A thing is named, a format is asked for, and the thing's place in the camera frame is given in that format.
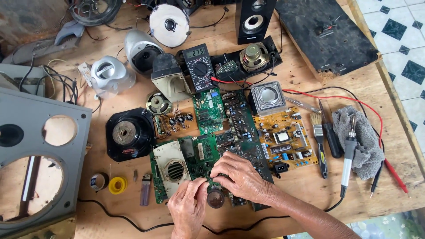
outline wooden table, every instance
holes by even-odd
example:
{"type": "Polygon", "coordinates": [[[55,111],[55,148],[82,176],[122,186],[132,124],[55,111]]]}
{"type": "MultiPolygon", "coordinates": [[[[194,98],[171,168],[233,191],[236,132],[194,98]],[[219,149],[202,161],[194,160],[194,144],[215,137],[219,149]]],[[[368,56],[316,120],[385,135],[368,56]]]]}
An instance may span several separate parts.
{"type": "MultiPolygon", "coordinates": [[[[358,23],[358,26],[369,36],[370,33],[364,22],[355,2],[347,3],[340,0],[339,4],[358,23]]],[[[166,52],[175,54],[180,49],[190,48],[202,43],[206,43],[211,55],[222,54],[240,50],[244,46],[236,45],[234,12],[235,5],[227,6],[230,11],[226,13],[224,19],[216,26],[210,28],[193,29],[185,44],[175,49],[165,48],[166,52]]],[[[203,26],[215,22],[223,13],[223,6],[207,6],[199,9],[191,17],[191,26],[203,26]]],[[[136,23],[137,17],[145,17],[148,12],[145,9],[134,8],[123,5],[117,20],[112,24],[114,27],[127,27],[136,23]]],[[[274,15],[269,25],[267,35],[272,35],[278,49],[281,48],[281,38],[278,18],[274,15]]],[[[148,30],[145,21],[139,21],[138,28],[142,31],[148,30]]],[[[92,64],[102,56],[116,56],[118,51],[124,46],[124,37],[127,31],[115,31],[105,26],[89,28],[93,37],[109,37],[104,41],[91,40],[86,34],[83,36],[80,47],[73,51],[65,51],[38,60],[37,63],[47,63],[53,58],[60,58],[72,64],[81,64],[84,61],[92,64]]],[[[413,131],[408,124],[407,117],[401,107],[401,103],[388,77],[388,73],[382,62],[368,65],[356,72],[351,72],[342,77],[328,81],[325,85],[319,83],[314,77],[306,63],[302,59],[288,35],[284,32],[282,36],[283,52],[281,57],[283,63],[274,70],[278,75],[270,77],[268,80],[278,80],[282,88],[300,91],[310,91],[327,86],[342,86],[351,90],[361,100],[375,108],[384,121],[383,140],[385,143],[385,156],[392,163],[402,180],[410,190],[412,199],[397,186],[395,180],[390,176],[385,168],[381,174],[379,187],[373,198],[369,198],[372,180],[361,181],[354,173],[351,174],[350,186],[344,201],[336,209],[330,212],[344,223],[357,222],[371,217],[387,215],[408,211],[425,206],[425,187],[423,177],[423,156],[414,138],[413,131]]],[[[119,58],[125,61],[125,53],[121,51],[119,58]]],[[[53,68],[69,77],[78,77],[73,66],[65,63],[53,64],[53,68]]],[[[260,77],[255,76],[249,79],[255,82],[260,77]]],[[[150,173],[150,161],[148,157],[137,158],[122,163],[117,163],[106,154],[105,143],[105,122],[112,114],[130,110],[137,107],[145,107],[146,95],[155,90],[150,78],[137,76],[136,85],[121,95],[112,99],[104,100],[99,111],[93,114],[90,127],[89,142],[93,148],[87,154],[83,166],[79,198],[95,199],[100,201],[112,214],[120,214],[129,217],[143,229],[152,226],[168,223],[172,221],[168,208],[164,204],[156,204],[151,186],[150,204],[148,207],[140,207],[141,175],[150,173]],[[133,182],[133,171],[137,169],[139,180],[133,182]],[[90,177],[97,172],[106,172],[112,177],[124,176],[129,181],[126,191],[120,195],[112,195],[108,190],[95,193],[89,186],[90,177]]],[[[96,108],[98,101],[93,99],[94,91],[87,89],[79,100],[80,105],[96,108]]],[[[327,89],[317,93],[317,95],[350,96],[339,89],[327,89]]],[[[316,99],[309,97],[295,96],[294,98],[305,101],[312,105],[317,105],[316,99]]],[[[324,101],[325,110],[335,111],[345,105],[358,105],[349,100],[331,99],[324,101]]],[[[192,107],[191,100],[180,103],[180,109],[192,107]]],[[[372,125],[379,130],[380,124],[377,116],[366,109],[372,125]]],[[[307,134],[311,135],[311,125],[308,122],[306,110],[301,111],[305,117],[304,125],[307,134]]],[[[193,131],[192,136],[197,136],[198,131],[193,131]]],[[[330,156],[329,148],[326,148],[326,155],[329,164],[329,176],[327,180],[322,179],[317,165],[300,168],[294,171],[283,173],[281,179],[276,179],[275,184],[297,198],[300,198],[315,206],[326,209],[339,200],[340,179],[343,168],[343,159],[333,159],[330,156]]],[[[77,239],[93,238],[169,238],[172,226],[155,229],[148,233],[140,233],[128,222],[122,219],[110,218],[105,215],[101,208],[93,203],[79,203],[77,206],[77,239]]],[[[266,209],[253,212],[250,206],[231,208],[226,199],[225,206],[220,209],[207,207],[207,216],[204,225],[219,231],[229,227],[248,227],[257,220],[266,216],[279,216],[282,213],[274,209],[266,209]]],[[[303,232],[303,229],[293,219],[269,219],[260,223],[249,232],[226,233],[224,238],[272,238],[276,236],[289,235],[303,232]]],[[[201,229],[199,238],[217,238],[217,236],[201,229]]]]}

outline speaker cabinet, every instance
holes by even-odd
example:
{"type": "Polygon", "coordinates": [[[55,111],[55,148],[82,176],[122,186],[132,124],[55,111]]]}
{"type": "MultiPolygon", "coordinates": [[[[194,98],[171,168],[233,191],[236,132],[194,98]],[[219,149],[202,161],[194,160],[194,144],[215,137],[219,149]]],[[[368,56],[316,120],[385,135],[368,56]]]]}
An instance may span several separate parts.
{"type": "Polygon", "coordinates": [[[238,45],[257,43],[264,39],[275,5],[276,0],[236,0],[238,45]]]}

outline multimeter display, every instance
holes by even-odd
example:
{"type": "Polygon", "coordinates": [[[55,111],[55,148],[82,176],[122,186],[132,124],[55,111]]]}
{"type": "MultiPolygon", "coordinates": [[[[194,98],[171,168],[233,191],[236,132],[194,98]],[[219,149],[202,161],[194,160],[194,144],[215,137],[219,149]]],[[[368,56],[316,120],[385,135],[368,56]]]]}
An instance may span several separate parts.
{"type": "Polygon", "coordinates": [[[197,93],[216,87],[211,80],[215,74],[205,43],[183,50],[183,57],[197,93]]]}
{"type": "Polygon", "coordinates": [[[205,49],[203,47],[201,47],[201,48],[198,48],[198,49],[195,49],[195,50],[188,51],[186,53],[186,55],[187,55],[187,58],[192,58],[192,57],[202,55],[204,53],[205,53],[205,49]]]}

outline hand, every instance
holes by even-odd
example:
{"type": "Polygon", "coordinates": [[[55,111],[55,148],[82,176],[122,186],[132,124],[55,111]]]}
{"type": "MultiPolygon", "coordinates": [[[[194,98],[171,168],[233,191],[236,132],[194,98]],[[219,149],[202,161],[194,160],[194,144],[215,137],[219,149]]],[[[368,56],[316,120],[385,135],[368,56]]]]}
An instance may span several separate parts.
{"type": "Polygon", "coordinates": [[[268,205],[271,203],[275,186],[262,179],[249,160],[226,151],[214,164],[211,175],[214,182],[220,183],[233,195],[251,202],[268,205]],[[231,180],[220,173],[229,175],[231,180]]]}
{"type": "Polygon", "coordinates": [[[206,178],[183,181],[168,201],[173,217],[172,239],[195,239],[201,230],[207,204],[206,178]]]}

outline gray cloth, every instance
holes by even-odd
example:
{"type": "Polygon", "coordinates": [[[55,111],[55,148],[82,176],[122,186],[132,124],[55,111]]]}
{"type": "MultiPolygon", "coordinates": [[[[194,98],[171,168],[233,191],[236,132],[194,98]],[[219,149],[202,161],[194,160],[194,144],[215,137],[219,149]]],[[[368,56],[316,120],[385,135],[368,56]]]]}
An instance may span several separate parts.
{"type": "Polygon", "coordinates": [[[345,139],[351,128],[350,120],[353,114],[356,115],[357,119],[355,132],[358,145],[351,168],[362,180],[367,180],[375,177],[381,166],[381,161],[384,160],[384,153],[379,148],[378,137],[368,119],[351,105],[332,113],[334,131],[342,148],[345,150],[345,139]]]}

